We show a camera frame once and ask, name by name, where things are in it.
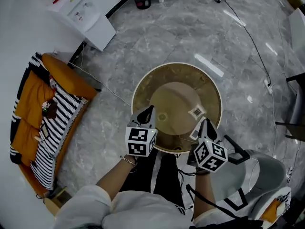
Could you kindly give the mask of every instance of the armrest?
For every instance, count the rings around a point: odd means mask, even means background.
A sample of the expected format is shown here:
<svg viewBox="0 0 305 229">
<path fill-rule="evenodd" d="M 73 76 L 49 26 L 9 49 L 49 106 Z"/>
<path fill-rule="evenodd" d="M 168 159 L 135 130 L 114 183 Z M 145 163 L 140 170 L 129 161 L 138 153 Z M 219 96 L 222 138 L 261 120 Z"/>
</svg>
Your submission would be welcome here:
<svg viewBox="0 0 305 229">
<path fill-rule="evenodd" d="M 48 194 L 48 190 L 40 184 L 40 182 L 34 176 L 33 171 L 30 167 L 25 166 L 24 164 L 19 165 L 19 168 L 25 178 L 27 179 L 28 183 L 32 186 L 34 191 L 39 195 L 41 198 L 46 197 Z"/>
<path fill-rule="evenodd" d="M 73 69 L 49 54 L 42 56 L 42 62 L 58 84 L 69 94 L 91 100 L 96 90 L 88 85 Z"/>
</svg>

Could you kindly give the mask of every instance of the wrist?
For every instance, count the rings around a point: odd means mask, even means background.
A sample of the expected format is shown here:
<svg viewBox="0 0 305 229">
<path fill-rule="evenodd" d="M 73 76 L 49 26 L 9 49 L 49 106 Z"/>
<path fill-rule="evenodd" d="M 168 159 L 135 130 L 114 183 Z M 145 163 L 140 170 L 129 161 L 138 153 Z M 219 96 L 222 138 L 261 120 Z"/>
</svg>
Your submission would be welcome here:
<svg viewBox="0 0 305 229">
<path fill-rule="evenodd" d="M 199 176 L 206 176 L 210 174 L 210 172 L 208 170 L 205 170 L 205 169 L 202 169 L 202 168 L 199 168 L 199 167 L 196 167 L 196 175 L 199 175 Z"/>
<path fill-rule="evenodd" d="M 132 155 L 125 155 L 124 158 L 128 159 L 130 162 L 136 163 L 136 159 Z"/>
</svg>

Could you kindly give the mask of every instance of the white sleeve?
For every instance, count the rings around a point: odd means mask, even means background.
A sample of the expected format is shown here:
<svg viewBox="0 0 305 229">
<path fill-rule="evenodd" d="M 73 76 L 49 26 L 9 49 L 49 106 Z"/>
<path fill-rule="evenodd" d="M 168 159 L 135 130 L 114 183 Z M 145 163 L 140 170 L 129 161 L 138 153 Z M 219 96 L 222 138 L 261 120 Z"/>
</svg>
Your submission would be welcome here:
<svg viewBox="0 0 305 229">
<path fill-rule="evenodd" d="M 110 206 L 110 197 L 104 189 L 95 185 L 85 186 L 56 214 L 54 229 L 100 226 L 103 218 L 110 213 Z"/>
<path fill-rule="evenodd" d="M 211 225 L 211 224 L 222 224 L 232 219 L 233 219 L 232 217 L 223 213 L 219 209 L 213 208 L 198 216 L 194 220 L 194 225 L 196 227 L 206 227 L 207 225 Z"/>
</svg>

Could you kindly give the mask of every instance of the orange cushion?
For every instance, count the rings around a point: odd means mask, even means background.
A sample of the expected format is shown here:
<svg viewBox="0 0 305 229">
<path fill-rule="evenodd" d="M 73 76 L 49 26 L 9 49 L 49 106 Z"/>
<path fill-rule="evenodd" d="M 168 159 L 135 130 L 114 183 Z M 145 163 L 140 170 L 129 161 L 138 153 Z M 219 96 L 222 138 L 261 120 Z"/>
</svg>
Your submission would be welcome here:
<svg viewBox="0 0 305 229">
<path fill-rule="evenodd" d="M 79 97 L 92 99 L 96 94 L 96 90 L 89 86 L 73 69 L 67 66 L 51 55 L 44 54 L 42 62 L 54 77 L 56 82 L 69 94 Z"/>
<path fill-rule="evenodd" d="M 272 203 L 268 206 L 265 212 L 262 214 L 260 219 L 269 221 L 270 223 L 274 223 L 276 221 L 276 209 L 279 207 L 281 202 L 277 201 L 275 198 Z"/>
<path fill-rule="evenodd" d="M 42 104 L 53 97 L 52 89 L 31 71 L 24 84 L 15 114 L 39 129 L 42 122 Z"/>
<path fill-rule="evenodd" d="M 38 141 L 34 138 L 39 136 L 39 130 L 35 129 L 25 120 L 21 119 L 14 141 L 11 146 L 21 153 L 23 160 L 21 161 L 28 165 L 27 159 L 34 161 L 36 157 L 36 151 L 38 148 Z"/>
<path fill-rule="evenodd" d="M 31 166 L 31 161 L 28 158 L 26 158 L 24 155 L 21 156 L 21 162 L 27 167 Z"/>
</svg>

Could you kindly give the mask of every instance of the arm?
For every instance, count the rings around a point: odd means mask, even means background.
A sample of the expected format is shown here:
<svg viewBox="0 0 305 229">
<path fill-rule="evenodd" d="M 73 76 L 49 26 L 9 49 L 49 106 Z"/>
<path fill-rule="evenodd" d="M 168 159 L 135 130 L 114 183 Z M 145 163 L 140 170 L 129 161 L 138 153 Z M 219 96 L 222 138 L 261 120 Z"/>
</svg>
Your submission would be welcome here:
<svg viewBox="0 0 305 229">
<path fill-rule="evenodd" d="M 196 175 L 196 191 L 204 196 L 207 200 L 215 203 L 215 198 L 212 190 L 210 175 Z M 213 209 L 214 206 L 203 202 L 200 198 L 195 196 L 194 202 L 194 218 L 197 218 L 202 213 Z"/>
<path fill-rule="evenodd" d="M 133 156 L 125 155 L 125 158 L 135 164 Z M 96 185 L 103 188 L 109 194 L 110 199 L 113 200 L 123 186 L 132 168 L 133 165 L 129 164 L 125 160 L 121 160 L 106 175 L 104 175 Z"/>
</svg>

